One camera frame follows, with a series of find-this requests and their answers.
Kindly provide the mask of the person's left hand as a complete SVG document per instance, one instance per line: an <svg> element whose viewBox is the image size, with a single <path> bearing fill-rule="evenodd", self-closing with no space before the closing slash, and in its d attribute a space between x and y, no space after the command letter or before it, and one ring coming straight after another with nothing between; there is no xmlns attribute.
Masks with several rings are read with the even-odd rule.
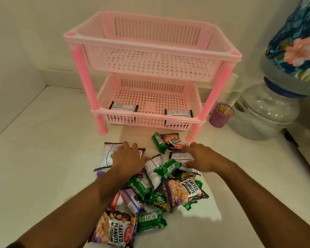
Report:
<svg viewBox="0 0 310 248"><path fill-rule="evenodd" d="M137 143L130 147L129 143L124 141L112 155L113 166L109 172L114 178L127 182L144 168L139 166L140 158Z"/></svg>

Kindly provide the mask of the person's right hand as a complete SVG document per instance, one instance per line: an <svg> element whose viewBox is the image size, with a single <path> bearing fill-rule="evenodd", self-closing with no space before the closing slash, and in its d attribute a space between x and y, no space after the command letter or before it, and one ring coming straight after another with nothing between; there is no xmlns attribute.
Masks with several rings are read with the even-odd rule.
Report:
<svg viewBox="0 0 310 248"><path fill-rule="evenodd" d="M183 152L190 153L197 162L197 169L201 172L220 172L231 162L226 157L217 153L208 146L193 142L190 146L185 146Z"/></svg>

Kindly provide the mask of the small silver snack packet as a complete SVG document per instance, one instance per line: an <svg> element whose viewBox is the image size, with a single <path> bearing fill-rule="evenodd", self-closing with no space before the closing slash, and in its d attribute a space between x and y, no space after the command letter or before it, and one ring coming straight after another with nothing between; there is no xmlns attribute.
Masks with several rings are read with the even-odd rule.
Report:
<svg viewBox="0 0 310 248"><path fill-rule="evenodd" d="M186 168L183 166L184 163L189 162L189 161L194 161L194 158L190 153L187 152L171 152L169 155L169 158L174 159L178 163L181 163L182 166L179 167L179 170L185 171L185 172L191 172L194 173L195 175L201 175L201 172L193 169L193 168Z"/></svg>

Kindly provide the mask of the large silver snack packet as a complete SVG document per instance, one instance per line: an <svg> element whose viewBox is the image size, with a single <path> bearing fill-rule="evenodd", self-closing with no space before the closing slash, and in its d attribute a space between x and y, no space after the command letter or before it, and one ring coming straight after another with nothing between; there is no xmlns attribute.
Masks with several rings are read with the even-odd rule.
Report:
<svg viewBox="0 0 310 248"><path fill-rule="evenodd" d="M122 146L122 142L119 143L105 142L102 151L102 158L95 167L94 171L99 171L105 168L111 168L113 166L112 155L120 146ZM144 151L145 151L144 148L138 148L140 157L143 157Z"/></svg>

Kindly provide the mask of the person's left forearm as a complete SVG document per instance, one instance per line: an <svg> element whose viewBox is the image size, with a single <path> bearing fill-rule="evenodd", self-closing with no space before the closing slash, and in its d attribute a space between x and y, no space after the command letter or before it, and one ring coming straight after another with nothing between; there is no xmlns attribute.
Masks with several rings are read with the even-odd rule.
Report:
<svg viewBox="0 0 310 248"><path fill-rule="evenodd" d="M111 168L5 248L82 247L116 193L132 176L128 170Z"/></svg>

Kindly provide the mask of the person's right forearm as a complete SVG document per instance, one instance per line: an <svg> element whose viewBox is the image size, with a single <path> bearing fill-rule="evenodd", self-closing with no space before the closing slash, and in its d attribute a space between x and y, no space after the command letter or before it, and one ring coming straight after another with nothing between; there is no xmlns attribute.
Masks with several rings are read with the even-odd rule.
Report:
<svg viewBox="0 0 310 248"><path fill-rule="evenodd" d="M310 248L310 225L236 163L215 171L234 194L265 248Z"/></svg>

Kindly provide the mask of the pile of assorted snack packets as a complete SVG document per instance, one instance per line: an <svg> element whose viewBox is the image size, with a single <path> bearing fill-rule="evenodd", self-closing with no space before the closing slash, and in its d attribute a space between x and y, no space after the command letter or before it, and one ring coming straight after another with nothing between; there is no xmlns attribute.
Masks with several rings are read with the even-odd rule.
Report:
<svg viewBox="0 0 310 248"><path fill-rule="evenodd" d="M165 212L172 213L178 206L190 210L192 204L209 198L197 175L179 170L182 164L169 158L185 146L179 134L155 132L151 139L159 153L116 194L87 243L133 248L138 233L167 226Z"/></svg>

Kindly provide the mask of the black-edged silver packet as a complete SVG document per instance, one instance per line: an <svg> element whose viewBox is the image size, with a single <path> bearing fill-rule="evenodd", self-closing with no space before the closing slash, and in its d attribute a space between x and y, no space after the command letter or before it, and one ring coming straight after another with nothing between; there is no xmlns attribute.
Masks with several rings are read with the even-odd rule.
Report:
<svg viewBox="0 0 310 248"><path fill-rule="evenodd" d="M109 110L116 110L116 111L125 111L125 112L137 112L139 109L138 104L122 104L118 102L112 101L111 105L108 108ZM107 119L109 122L120 121L120 122L128 122L128 123L134 123L136 120L136 117L134 116L121 116L121 115L109 115L107 114Z"/></svg>
<svg viewBox="0 0 310 248"><path fill-rule="evenodd" d="M172 117L184 117L184 118L193 118L193 111L192 110L170 110L170 109L164 109L164 114L167 116ZM178 122L178 121L164 121L164 126L166 128L179 128L179 127L185 127L188 126L189 123L186 122Z"/></svg>

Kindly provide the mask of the purple toothpick holder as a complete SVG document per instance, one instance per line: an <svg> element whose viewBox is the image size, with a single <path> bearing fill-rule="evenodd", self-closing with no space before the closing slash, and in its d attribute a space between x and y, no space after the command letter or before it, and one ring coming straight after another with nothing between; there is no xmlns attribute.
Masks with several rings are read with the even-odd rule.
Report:
<svg viewBox="0 0 310 248"><path fill-rule="evenodd" d="M225 124L229 121L231 117L232 116L229 117L220 114L215 106L211 113L211 116L209 117L209 123L215 128L222 128L225 126Z"/></svg>

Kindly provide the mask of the bundle of wooden toothpicks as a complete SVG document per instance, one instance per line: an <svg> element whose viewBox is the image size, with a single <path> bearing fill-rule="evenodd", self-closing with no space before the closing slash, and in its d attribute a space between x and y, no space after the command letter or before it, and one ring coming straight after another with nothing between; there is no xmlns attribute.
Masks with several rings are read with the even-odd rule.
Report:
<svg viewBox="0 0 310 248"><path fill-rule="evenodd" d="M217 111L222 114L222 115L225 115L225 116L233 116L234 115L234 109L229 106L228 104L217 104L216 105L216 109Z"/></svg>

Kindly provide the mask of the stack of white paper cups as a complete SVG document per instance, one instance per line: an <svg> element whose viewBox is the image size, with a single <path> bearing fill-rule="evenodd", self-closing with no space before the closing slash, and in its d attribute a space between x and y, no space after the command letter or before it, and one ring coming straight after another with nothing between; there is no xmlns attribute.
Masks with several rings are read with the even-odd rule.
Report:
<svg viewBox="0 0 310 248"><path fill-rule="evenodd" d="M235 87L237 84L239 76L237 74L232 73L224 88L220 92L216 103L220 104L228 104L229 106L233 106L241 92L237 90Z"/></svg>

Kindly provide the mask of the clear plastic water jug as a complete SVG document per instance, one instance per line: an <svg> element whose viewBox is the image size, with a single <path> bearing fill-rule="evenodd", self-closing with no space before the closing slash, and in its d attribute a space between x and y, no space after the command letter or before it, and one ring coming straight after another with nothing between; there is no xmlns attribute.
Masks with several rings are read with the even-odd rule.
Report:
<svg viewBox="0 0 310 248"><path fill-rule="evenodd" d="M290 125L300 113L299 100L306 95L279 87L264 77L246 88L233 105L235 114L228 126L252 141L266 141Z"/></svg>

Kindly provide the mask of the pink two-tier plastic rack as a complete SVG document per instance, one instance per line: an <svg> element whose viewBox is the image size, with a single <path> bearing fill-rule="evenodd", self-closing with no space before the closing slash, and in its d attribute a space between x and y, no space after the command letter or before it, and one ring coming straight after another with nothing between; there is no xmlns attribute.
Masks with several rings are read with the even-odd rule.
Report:
<svg viewBox="0 0 310 248"><path fill-rule="evenodd" d="M98 12L64 33L100 135L111 124L189 131L195 141L242 54L218 26L120 12ZM137 112L109 110L112 101L138 104ZM192 110L193 118L164 109ZM134 123L109 122L134 116ZM166 128L164 121L189 123Z"/></svg>

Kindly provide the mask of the blue floral cloth cover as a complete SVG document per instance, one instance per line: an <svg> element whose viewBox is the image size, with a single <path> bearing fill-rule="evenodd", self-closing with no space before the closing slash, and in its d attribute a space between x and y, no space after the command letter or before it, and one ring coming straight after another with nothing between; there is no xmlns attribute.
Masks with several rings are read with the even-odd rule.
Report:
<svg viewBox="0 0 310 248"><path fill-rule="evenodd" d="M278 69L310 83L310 0L301 0L268 43L267 59Z"/></svg>

